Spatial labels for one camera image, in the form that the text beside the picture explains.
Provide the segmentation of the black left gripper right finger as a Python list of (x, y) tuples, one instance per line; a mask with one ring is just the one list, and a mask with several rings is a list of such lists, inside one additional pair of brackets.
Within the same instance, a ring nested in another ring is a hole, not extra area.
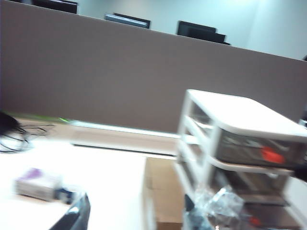
[(217, 193), (200, 191), (192, 200), (184, 195), (183, 229), (185, 230), (238, 230), (244, 201), (231, 187)]

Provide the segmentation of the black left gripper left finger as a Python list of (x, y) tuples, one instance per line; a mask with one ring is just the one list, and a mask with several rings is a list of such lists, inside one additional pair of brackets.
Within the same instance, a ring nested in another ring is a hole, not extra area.
[(83, 192), (50, 230), (87, 230), (90, 212), (88, 195)]

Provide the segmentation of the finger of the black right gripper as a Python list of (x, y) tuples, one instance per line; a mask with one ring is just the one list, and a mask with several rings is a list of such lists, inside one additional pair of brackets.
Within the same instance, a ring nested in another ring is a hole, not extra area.
[(299, 165), (294, 169), (294, 177), (299, 180), (307, 180), (307, 165)]

